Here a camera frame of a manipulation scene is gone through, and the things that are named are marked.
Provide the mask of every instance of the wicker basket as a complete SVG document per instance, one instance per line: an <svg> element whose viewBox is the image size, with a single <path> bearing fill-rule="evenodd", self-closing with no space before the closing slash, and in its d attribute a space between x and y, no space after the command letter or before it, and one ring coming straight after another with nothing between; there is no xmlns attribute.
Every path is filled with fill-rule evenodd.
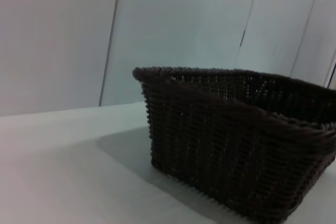
<svg viewBox="0 0 336 224"><path fill-rule="evenodd" d="M336 92L243 70L136 68L152 164L236 213L283 221L336 155Z"/></svg>

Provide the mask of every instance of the white tabletop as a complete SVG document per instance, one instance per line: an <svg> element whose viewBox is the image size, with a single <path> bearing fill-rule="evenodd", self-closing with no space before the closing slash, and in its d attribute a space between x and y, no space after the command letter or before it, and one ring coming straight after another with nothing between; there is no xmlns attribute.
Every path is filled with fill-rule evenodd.
<svg viewBox="0 0 336 224"><path fill-rule="evenodd" d="M0 223L249 223L150 164L144 103L0 118ZM286 223L336 223L331 166Z"/></svg>

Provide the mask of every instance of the dark object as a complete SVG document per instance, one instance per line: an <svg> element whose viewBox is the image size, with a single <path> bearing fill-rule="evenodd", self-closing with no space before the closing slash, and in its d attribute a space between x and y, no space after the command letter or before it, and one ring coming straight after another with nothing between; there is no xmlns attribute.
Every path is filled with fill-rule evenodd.
<svg viewBox="0 0 336 224"><path fill-rule="evenodd" d="M136 68L152 164L237 213L282 221L336 155L336 92L243 70Z"/></svg>

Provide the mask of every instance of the basket side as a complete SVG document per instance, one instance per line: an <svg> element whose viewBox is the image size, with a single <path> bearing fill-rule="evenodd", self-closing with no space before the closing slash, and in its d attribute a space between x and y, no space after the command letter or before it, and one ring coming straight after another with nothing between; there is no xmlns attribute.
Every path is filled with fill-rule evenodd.
<svg viewBox="0 0 336 224"><path fill-rule="evenodd" d="M286 219L302 202L334 153L297 155L297 146L231 118L170 83L142 82L152 164L256 220Z"/></svg>

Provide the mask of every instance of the dark brown wicker basket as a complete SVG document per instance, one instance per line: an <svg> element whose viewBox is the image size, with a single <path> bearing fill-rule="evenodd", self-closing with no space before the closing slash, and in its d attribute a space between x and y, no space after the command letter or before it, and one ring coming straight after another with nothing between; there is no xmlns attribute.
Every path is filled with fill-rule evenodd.
<svg viewBox="0 0 336 224"><path fill-rule="evenodd" d="M152 164L238 214L282 221L336 155L336 92L243 70L136 68Z"/></svg>

